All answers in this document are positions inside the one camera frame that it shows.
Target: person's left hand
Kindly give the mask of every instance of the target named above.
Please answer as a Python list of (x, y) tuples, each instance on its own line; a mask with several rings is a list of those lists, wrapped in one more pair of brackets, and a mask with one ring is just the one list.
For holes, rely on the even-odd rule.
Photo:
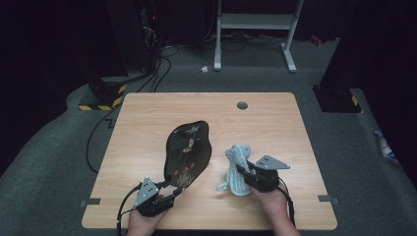
[(128, 236), (149, 236), (155, 229), (159, 221), (166, 215), (168, 210), (156, 215), (155, 217), (146, 217), (141, 215), (137, 210), (129, 212)]

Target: light blue fabric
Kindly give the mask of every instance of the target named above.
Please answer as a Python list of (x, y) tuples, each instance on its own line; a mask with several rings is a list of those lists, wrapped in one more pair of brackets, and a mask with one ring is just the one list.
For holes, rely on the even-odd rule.
[(236, 168), (236, 164), (238, 164), (249, 172), (247, 160), (250, 155), (251, 147), (249, 145), (233, 145), (232, 148), (226, 151), (226, 157), (230, 163), (226, 176), (227, 185), (236, 196), (247, 196), (251, 194), (251, 189), (245, 183), (243, 175)]

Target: hole in table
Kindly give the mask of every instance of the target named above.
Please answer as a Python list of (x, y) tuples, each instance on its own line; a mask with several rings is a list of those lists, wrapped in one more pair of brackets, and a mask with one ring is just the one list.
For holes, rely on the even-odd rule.
[(248, 103), (246, 103), (245, 101), (239, 101), (237, 103), (237, 108), (241, 110), (246, 110), (248, 108)]

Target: person's right hand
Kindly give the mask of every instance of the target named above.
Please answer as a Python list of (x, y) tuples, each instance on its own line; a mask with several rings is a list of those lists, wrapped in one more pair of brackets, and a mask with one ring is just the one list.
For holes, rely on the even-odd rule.
[[(278, 188), (288, 193), (283, 184), (279, 184)], [(252, 187), (251, 191), (269, 218), (275, 236), (300, 235), (288, 217), (287, 199), (280, 191), (273, 190), (271, 192), (261, 193)]]

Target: yellow and black warning tape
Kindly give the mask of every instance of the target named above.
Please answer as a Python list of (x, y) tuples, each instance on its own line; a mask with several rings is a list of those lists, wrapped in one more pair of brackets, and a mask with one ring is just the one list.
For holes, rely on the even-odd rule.
[(79, 107), (81, 110), (112, 110), (115, 109), (120, 105), (123, 98), (123, 93), (126, 90), (126, 85), (123, 85), (119, 88), (117, 95), (114, 97), (114, 100), (112, 103), (108, 104), (79, 104)]

